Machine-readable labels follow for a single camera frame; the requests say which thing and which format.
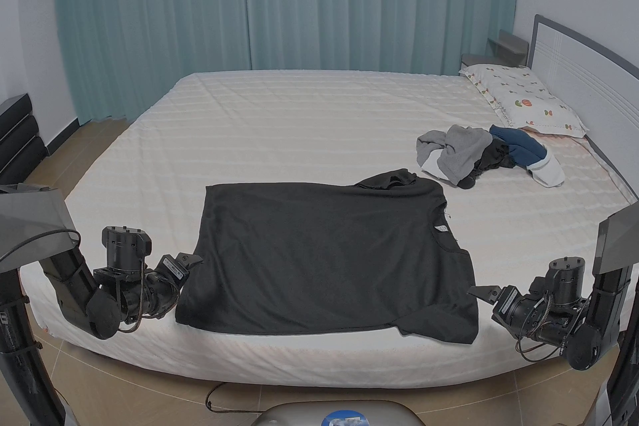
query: white bed sheet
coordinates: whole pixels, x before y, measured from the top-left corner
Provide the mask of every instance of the white bed sheet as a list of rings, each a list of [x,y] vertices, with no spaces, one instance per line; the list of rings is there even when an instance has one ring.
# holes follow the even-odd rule
[[[357,71],[237,71],[185,77],[93,164],[67,198],[90,268],[105,264],[100,232],[148,232],[162,254],[193,251],[204,187],[221,182],[353,184],[406,167],[420,173],[415,139],[452,124],[499,122],[466,78]],[[547,263],[586,259],[597,224],[626,206],[595,157],[570,138],[544,137],[566,175],[546,189],[521,168],[491,170],[471,190],[444,185],[459,245],[478,285],[528,289]],[[22,282],[40,326],[73,344],[144,368],[201,379],[312,386],[418,387],[472,381],[523,366],[514,340],[479,305],[479,335],[456,345],[395,328],[305,336],[244,336],[176,324],[171,312],[134,334],[99,341],[62,317],[39,265]],[[633,299],[629,293],[626,305]],[[624,310],[627,323],[629,308]]]

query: blue sticker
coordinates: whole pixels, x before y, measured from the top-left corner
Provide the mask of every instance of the blue sticker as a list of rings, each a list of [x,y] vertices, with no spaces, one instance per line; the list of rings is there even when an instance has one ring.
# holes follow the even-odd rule
[[[353,410],[337,410],[331,412],[322,421],[321,426],[371,426],[359,412]]]

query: gray garment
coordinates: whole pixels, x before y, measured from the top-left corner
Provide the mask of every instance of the gray garment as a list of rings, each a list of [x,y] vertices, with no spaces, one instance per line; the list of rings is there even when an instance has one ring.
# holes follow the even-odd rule
[[[422,166],[431,151],[443,149],[437,166],[452,184],[457,185],[475,167],[475,162],[493,141],[493,136],[480,127],[453,124],[448,133],[432,129],[417,137],[417,162]]]

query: pillowcase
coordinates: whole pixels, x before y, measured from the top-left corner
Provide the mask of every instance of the pillowcase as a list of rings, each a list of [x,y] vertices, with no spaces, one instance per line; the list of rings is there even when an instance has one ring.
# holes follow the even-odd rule
[[[475,64],[459,71],[486,98],[507,127],[583,138],[587,128],[573,110],[551,95],[528,68]]]

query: bed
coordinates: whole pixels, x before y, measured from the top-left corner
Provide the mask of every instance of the bed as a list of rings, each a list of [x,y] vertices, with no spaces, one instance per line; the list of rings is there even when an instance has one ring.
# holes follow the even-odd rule
[[[635,200],[631,188],[639,190],[639,167],[632,165],[639,163],[639,151],[632,140],[639,140],[639,70],[593,45],[561,25],[535,19],[529,62],[592,135],[592,145],[543,137],[563,166],[563,186],[543,188],[521,168],[500,168],[482,175],[471,190],[445,187],[449,224],[459,245],[470,251],[478,285],[514,284],[523,291],[545,274],[549,261],[564,255],[582,256],[591,265],[597,224]],[[606,117],[599,114],[602,109]],[[498,122],[465,77],[198,73],[180,80],[96,160],[67,206],[91,268],[104,265],[105,225],[145,229],[153,240],[148,263],[154,266],[162,254],[195,247],[207,185],[347,185],[395,168],[423,175],[415,161],[417,136],[452,124],[488,128]],[[621,127],[634,144],[625,151],[616,150],[619,134],[611,138]],[[590,270],[584,291],[593,282]],[[525,364],[485,304],[472,345],[401,336],[394,328],[304,336],[219,334],[177,324],[172,312],[144,321],[134,334],[102,342],[65,322],[39,266],[26,266],[21,275],[38,324],[52,335],[137,366],[200,379],[410,388],[473,381]],[[630,292],[626,306],[633,297]],[[629,312],[626,307],[622,326]]]

